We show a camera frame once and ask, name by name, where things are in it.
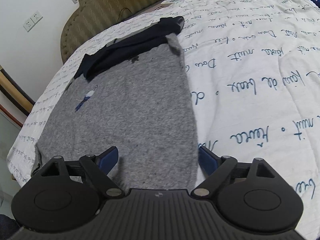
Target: headboard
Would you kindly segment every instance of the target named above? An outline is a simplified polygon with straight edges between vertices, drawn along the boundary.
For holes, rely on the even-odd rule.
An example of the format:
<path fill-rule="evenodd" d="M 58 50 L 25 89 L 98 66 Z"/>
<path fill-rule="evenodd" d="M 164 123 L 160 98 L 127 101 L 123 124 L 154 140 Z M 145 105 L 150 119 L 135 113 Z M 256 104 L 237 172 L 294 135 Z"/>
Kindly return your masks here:
<path fill-rule="evenodd" d="M 63 63 L 90 38 L 160 0 L 79 0 L 61 34 Z"/>

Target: silver screw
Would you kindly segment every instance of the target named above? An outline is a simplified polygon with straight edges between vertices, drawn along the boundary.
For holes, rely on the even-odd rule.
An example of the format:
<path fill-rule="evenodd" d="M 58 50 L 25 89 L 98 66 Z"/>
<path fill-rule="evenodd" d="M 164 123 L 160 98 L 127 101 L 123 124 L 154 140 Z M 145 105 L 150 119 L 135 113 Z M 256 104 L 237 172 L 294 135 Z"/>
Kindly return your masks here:
<path fill-rule="evenodd" d="M 121 195 L 122 191 L 119 188 L 110 188 L 106 191 L 107 195 L 110 197 L 117 197 Z"/>
<path fill-rule="evenodd" d="M 210 191 L 207 190 L 206 188 L 197 188 L 193 193 L 196 194 L 197 196 L 203 197 L 203 196 L 209 195 Z"/>

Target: dark stain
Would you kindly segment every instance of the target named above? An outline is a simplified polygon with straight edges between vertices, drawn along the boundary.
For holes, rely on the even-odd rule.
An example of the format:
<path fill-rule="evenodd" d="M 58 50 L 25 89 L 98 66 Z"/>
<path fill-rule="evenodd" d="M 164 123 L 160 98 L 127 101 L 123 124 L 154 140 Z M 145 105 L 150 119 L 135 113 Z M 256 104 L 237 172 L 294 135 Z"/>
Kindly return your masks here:
<path fill-rule="evenodd" d="M 135 63 L 138 60 L 139 60 L 139 56 L 135 56 L 131 59 L 131 63 Z"/>

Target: brown tufted headboard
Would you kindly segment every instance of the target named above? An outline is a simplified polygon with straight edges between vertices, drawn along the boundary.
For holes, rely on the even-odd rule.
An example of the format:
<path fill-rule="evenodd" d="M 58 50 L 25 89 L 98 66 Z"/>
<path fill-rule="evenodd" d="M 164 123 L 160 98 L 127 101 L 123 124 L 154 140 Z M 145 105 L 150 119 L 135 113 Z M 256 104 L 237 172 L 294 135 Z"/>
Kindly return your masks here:
<path fill-rule="evenodd" d="M 79 8 L 61 34 L 63 63 L 87 40 L 157 1 L 160 0 L 79 0 Z"/>

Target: gray fabric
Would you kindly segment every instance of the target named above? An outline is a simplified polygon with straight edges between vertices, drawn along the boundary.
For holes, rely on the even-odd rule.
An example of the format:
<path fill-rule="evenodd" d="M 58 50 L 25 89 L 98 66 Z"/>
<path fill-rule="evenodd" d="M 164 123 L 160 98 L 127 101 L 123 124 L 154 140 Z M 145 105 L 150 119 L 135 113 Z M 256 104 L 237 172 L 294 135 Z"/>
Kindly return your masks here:
<path fill-rule="evenodd" d="M 197 137 L 183 52 L 168 43 L 124 61 L 91 82 L 83 75 L 61 96 L 36 143 L 40 162 L 119 149 L 109 177 L 122 189 L 186 188 L 196 182 Z M 76 106 L 94 87 L 78 111 Z"/>

